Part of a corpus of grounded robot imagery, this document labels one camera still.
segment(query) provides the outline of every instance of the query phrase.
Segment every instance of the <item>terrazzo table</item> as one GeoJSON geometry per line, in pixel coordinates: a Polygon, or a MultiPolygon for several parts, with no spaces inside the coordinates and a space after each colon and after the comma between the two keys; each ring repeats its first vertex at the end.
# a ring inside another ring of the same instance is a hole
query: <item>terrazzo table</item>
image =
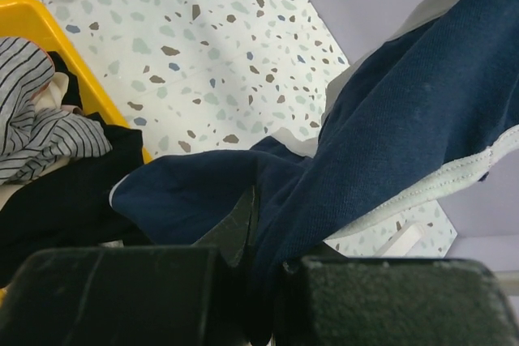
{"type": "MultiPolygon", "coordinates": [[[[249,148],[287,127],[316,136],[324,90],[347,60],[308,0],[41,0],[152,156],[249,148]]],[[[437,202],[330,241],[373,255],[407,220],[414,255],[443,256],[456,231],[437,202]]]]}

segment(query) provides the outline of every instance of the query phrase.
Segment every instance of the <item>striped shirt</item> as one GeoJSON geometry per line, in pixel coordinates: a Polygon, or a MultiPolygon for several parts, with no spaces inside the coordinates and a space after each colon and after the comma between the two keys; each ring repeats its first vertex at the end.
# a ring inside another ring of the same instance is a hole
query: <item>striped shirt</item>
{"type": "Polygon", "coordinates": [[[60,109],[35,110],[32,98],[53,76],[52,60],[36,44],[0,38],[0,184],[30,181],[64,156],[111,150],[98,122],[60,109]]]}

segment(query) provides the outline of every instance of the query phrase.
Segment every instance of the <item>yellow plastic bin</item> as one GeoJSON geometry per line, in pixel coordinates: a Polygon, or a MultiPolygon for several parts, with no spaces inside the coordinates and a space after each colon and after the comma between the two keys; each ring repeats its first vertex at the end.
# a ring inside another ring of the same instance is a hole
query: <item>yellow plastic bin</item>
{"type": "MultiPolygon", "coordinates": [[[[41,2],[0,0],[0,36],[22,36],[47,51],[58,52],[69,70],[78,77],[84,112],[98,112],[106,123],[128,127],[103,87],[41,2]]],[[[149,154],[146,151],[143,154],[145,162],[149,162],[149,154]]]]}

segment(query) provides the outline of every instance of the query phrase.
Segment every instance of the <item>blue garment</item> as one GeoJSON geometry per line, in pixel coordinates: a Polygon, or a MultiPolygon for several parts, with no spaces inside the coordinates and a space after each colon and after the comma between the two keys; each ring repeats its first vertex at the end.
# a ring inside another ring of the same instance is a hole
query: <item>blue garment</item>
{"type": "Polygon", "coordinates": [[[518,76],[519,0],[460,0],[359,67],[315,158],[270,138],[250,151],[167,156],[130,175],[113,207],[157,243],[192,243],[256,184],[250,291],[270,297],[282,262],[516,126],[518,76]]]}

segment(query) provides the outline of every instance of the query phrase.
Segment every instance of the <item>laundry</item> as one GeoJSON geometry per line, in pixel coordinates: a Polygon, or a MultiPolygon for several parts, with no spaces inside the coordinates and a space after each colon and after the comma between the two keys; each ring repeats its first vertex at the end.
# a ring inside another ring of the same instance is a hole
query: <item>laundry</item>
{"type": "Polygon", "coordinates": [[[121,182],[113,208],[157,243],[189,243],[256,185],[249,296],[268,303],[281,264],[337,230],[477,182],[519,145],[519,0],[460,0],[431,17],[357,66],[313,158],[272,138],[167,156],[121,182]]]}
{"type": "Polygon", "coordinates": [[[114,184],[143,163],[142,134],[105,125],[98,115],[90,118],[99,123],[113,150],[22,186],[0,210],[0,286],[9,284],[18,267],[38,250],[119,240],[125,246],[150,243],[108,203],[114,184]]]}
{"type": "Polygon", "coordinates": [[[53,76],[50,55],[37,45],[20,37],[0,40],[0,184],[30,181],[61,157],[111,150],[98,123],[53,107],[63,93],[53,76]]]}

